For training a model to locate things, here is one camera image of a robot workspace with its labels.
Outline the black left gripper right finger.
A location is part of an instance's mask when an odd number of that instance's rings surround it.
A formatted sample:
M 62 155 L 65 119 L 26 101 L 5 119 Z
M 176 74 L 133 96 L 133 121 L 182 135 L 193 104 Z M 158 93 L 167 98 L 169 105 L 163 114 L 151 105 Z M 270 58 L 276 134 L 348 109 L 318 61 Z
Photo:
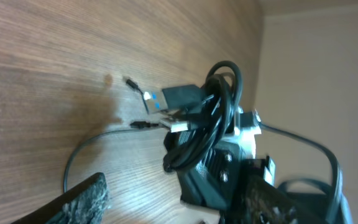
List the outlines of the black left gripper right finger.
M 256 175 L 238 181 L 232 205 L 228 210 L 229 224 L 321 222 L 321 218 Z

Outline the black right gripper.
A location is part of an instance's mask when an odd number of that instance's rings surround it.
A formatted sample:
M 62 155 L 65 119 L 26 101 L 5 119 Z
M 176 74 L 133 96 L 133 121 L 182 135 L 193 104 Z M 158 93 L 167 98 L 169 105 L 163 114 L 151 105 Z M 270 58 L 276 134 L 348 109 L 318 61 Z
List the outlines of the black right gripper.
M 215 210 L 228 210 L 237 188 L 241 161 L 250 158 L 250 131 L 243 130 L 237 136 L 225 136 L 215 142 L 215 136 L 203 131 L 167 133 L 163 144 L 170 152 L 181 149 L 199 154 L 185 167 L 171 169 L 176 172 L 181 187 L 180 200 L 194 206 Z

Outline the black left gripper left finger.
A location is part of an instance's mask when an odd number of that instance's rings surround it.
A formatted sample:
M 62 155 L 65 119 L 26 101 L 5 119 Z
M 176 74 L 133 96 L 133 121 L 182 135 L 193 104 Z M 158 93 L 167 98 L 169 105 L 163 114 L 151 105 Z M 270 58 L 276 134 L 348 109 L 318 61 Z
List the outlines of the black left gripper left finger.
M 97 172 L 12 224 L 99 224 L 109 206 L 105 175 Z

